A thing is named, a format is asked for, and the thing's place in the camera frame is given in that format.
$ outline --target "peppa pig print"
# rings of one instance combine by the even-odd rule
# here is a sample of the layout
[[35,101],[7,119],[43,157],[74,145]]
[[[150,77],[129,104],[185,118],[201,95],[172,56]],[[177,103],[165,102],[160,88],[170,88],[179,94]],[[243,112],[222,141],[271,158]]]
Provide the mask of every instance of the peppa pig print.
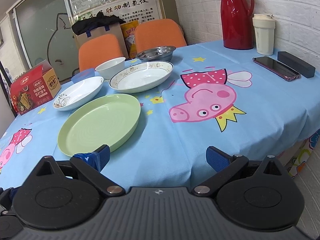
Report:
[[29,143],[32,139],[32,135],[30,134],[32,129],[20,129],[17,131],[10,141],[9,145],[2,151],[0,155],[0,174],[3,166],[10,160],[12,157],[14,150],[16,148],[16,153],[20,153],[27,143]]
[[184,95],[186,102],[169,110],[172,122],[201,122],[215,118],[223,132],[227,120],[237,122],[236,114],[245,114],[234,106],[236,91],[226,83],[250,87],[251,77],[247,71],[228,75],[225,69],[181,75],[189,90]]

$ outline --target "dirty plate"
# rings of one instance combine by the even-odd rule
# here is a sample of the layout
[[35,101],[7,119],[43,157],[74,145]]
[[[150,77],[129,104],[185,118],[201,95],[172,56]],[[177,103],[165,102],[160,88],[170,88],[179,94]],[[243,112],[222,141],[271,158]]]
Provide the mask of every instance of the dirty plate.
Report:
[[139,101],[130,95],[97,98],[76,110],[63,124],[58,135],[59,149],[73,156],[107,144],[112,152],[136,129],[140,109]]
[[53,102],[53,108],[68,111],[89,102],[103,86],[103,77],[90,77],[64,90]]
[[166,61],[144,62],[119,72],[109,86],[120,93],[139,93],[164,82],[171,74],[173,65]]

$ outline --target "metal bolt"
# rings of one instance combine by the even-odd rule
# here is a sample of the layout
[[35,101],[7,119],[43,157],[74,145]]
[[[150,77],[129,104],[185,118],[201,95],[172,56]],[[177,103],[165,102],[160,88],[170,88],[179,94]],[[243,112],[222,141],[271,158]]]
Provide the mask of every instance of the metal bolt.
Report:
[[210,188],[207,186],[197,186],[194,191],[198,194],[206,194],[210,191]]
[[107,191],[110,194],[118,194],[118,193],[122,192],[122,188],[120,186],[110,186],[107,188]]

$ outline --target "blue gripper pad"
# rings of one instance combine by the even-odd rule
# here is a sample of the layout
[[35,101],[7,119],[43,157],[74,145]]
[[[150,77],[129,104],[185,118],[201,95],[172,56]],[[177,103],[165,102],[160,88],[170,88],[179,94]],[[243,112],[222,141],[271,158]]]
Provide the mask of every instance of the blue gripper pad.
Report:
[[101,172],[110,160],[110,148],[106,145],[106,147],[99,152],[77,153],[73,155],[73,157],[83,160],[85,163]]
[[13,188],[13,189],[11,190],[10,195],[9,195],[9,199],[10,199],[11,203],[12,203],[12,200],[13,200],[14,195],[17,193],[17,191],[18,191],[19,188],[20,188],[20,187],[16,187],[16,188]]
[[219,172],[227,167],[232,160],[232,157],[216,147],[209,146],[205,153],[207,163],[216,171]]

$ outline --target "chair backrest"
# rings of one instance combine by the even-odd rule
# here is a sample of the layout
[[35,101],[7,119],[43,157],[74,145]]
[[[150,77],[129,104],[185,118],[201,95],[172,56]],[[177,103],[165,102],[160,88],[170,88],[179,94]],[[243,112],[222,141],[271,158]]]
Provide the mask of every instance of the chair backrest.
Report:
[[186,46],[178,24],[171,19],[153,20],[138,25],[134,31],[137,52],[159,46]]
[[105,34],[82,44],[79,49],[79,69],[96,68],[113,58],[123,57],[118,39],[113,34]]

